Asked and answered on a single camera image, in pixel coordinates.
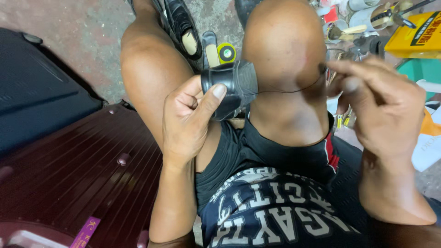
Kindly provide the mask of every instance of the navy t-shirt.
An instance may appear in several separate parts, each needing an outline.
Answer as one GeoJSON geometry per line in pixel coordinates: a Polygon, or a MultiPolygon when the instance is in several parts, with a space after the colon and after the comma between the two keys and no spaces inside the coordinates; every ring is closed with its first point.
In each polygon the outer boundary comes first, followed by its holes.
{"type": "Polygon", "coordinates": [[[202,210],[204,247],[365,247],[366,236],[342,219],[329,194],[275,168],[243,170],[202,210]]]}

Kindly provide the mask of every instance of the yellow tape roll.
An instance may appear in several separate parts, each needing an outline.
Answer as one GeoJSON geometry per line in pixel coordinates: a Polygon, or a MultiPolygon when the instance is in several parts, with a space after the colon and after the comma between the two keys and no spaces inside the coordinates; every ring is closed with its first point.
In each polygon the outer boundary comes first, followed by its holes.
{"type": "Polygon", "coordinates": [[[217,54],[221,64],[232,63],[236,58],[236,49],[230,43],[221,43],[217,46],[217,54]]]}

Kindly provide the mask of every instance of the black suitcase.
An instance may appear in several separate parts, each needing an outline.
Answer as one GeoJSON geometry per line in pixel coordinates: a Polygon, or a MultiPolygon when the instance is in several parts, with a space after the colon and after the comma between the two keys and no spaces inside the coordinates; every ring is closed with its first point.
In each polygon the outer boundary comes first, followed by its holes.
{"type": "Polygon", "coordinates": [[[0,158],[101,108],[38,45],[0,28],[0,158]]]}

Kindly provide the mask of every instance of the cup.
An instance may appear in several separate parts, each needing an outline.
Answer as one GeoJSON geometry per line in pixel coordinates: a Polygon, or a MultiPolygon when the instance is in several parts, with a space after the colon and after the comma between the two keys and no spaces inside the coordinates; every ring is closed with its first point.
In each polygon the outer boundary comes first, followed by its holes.
{"type": "Polygon", "coordinates": [[[336,20],[333,22],[328,22],[325,25],[323,25],[323,34],[325,35],[325,43],[338,43],[340,40],[330,40],[329,39],[329,31],[334,27],[338,27],[341,30],[347,29],[348,25],[344,20],[336,20]]]}
{"type": "Polygon", "coordinates": [[[373,27],[372,24],[370,23],[370,19],[374,17],[372,16],[372,13],[378,8],[383,8],[383,5],[377,5],[355,12],[354,15],[351,17],[351,19],[349,20],[349,27],[365,24],[367,26],[366,32],[379,31],[385,29],[387,27],[387,23],[384,23],[377,27],[373,27]]]}

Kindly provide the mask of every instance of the yellow box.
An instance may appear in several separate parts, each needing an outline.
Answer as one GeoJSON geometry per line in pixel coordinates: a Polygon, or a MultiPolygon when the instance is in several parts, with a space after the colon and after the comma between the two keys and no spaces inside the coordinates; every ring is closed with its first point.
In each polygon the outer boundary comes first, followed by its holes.
{"type": "Polygon", "coordinates": [[[409,16],[415,29],[399,27],[385,50],[398,58],[441,59],[441,11],[409,16]]]}

